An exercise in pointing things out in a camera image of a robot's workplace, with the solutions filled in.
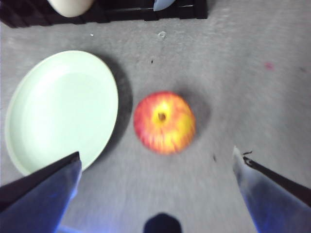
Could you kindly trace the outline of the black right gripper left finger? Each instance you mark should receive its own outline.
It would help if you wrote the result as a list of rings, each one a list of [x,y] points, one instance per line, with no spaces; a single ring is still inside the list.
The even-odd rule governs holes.
[[[82,162],[74,152],[0,188],[2,233],[55,233],[75,196]]]

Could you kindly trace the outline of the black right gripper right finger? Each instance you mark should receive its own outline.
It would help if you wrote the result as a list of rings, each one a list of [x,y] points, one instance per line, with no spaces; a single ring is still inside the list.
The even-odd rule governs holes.
[[[309,233],[311,190],[233,149],[233,171],[259,233]]]

